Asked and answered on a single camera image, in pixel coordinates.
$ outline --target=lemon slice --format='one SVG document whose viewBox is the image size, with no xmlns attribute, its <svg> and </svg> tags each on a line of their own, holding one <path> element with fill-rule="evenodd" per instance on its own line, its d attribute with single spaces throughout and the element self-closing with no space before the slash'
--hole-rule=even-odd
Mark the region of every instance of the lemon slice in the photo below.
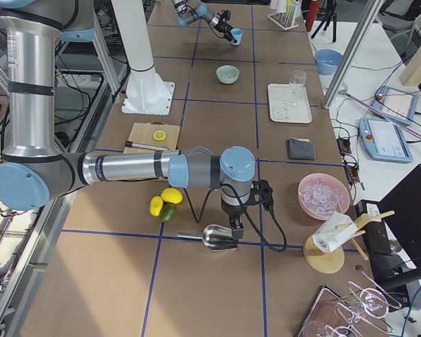
<svg viewBox="0 0 421 337">
<path fill-rule="evenodd" d="M 167 135 L 162 130 L 158 130 L 153 133 L 153 139 L 157 140 L 158 142 L 161 142 L 162 140 L 165 140 L 166 138 L 167 138 Z"/>
</svg>

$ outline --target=computer screen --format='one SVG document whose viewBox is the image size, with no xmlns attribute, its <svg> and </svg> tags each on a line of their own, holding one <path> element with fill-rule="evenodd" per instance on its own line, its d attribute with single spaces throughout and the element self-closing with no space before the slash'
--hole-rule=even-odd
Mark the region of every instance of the computer screen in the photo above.
<svg viewBox="0 0 421 337">
<path fill-rule="evenodd" d="M 421 267 L 421 164 L 387 194 L 378 207 L 381 213 L 396 212 L 385 221 L 414 264 Z"/>
</svg>

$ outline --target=white pillar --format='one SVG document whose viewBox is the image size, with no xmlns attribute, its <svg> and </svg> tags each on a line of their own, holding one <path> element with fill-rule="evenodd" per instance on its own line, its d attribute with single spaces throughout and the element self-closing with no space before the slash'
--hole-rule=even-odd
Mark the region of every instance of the white pillar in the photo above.
<svg viewBox="0 0 421 337">
<path fill-rule="evenodd" d="M 162 114 L 170 111 L 173 82 L 156 73 L 142 0 L 112 0 L 131 74 L 122 111 L 131 114 Z"/>
</svg>

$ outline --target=blue bowl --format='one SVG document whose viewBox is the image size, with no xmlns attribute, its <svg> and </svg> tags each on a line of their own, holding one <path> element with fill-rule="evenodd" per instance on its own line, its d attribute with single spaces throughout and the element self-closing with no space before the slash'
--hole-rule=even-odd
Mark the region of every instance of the blue bowl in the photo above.
<svg viewBox="0 0 421 337">
<path fill-rule="evenodd" d="M 342 62 L 343 55 L 337 51 L 330 49 L 321 49 L 315 53 L 315 63 L 318 67 L 318 73 L 321 75 L 333 74 L 340 63 Z"/>
</svg>

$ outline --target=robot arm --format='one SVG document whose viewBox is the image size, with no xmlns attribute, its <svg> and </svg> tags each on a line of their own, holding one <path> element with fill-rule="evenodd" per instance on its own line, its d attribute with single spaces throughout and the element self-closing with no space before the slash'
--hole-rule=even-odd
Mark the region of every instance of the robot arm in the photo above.
<svg viewBox="0 0 421 337">
<path fill-rule="evenodd" d="M 186 27 L 197 20 L 203 19 L 211 28 L 223 33 L 223 37 L 229 42 L 233 44 L 240 43 L 240 41 L 237 41 L 240 38 L 232 34 L 233 28 L 227 22 L 231 18 L 231 12 L 229 10 L 222 11 L 219 14 L 213 12 L 207 4 L 201 1 L 195 8 L 189 7 L 185 0 L 172 0 L 172 2 L 178 13 L 179 26 Z"/>
<path fill-rule="evenodd" d="M 11 141 L 0 165 L 0 201 L 26 211 L 93 183 L 168 179 L 173 187 L 221 190 L 233 237 L 240 239 L 246 207 L 272 206 L 271 189 L 264 186 L 260 192 L 252 181 L 255 160 L 246 148 L 231 147 L 219 157 L 203 148 L 96 155 L 63 153 L 54 146 L 55 40 L 62 35 L 87 39 L 90 28 L 83 16 L 92 16 L 92 5 L 92 0 L 0 0 L 0 21 L 8 33 L 11 111 Z M 66 26 L 78 30 L 65 34 Z"/>
</svg>

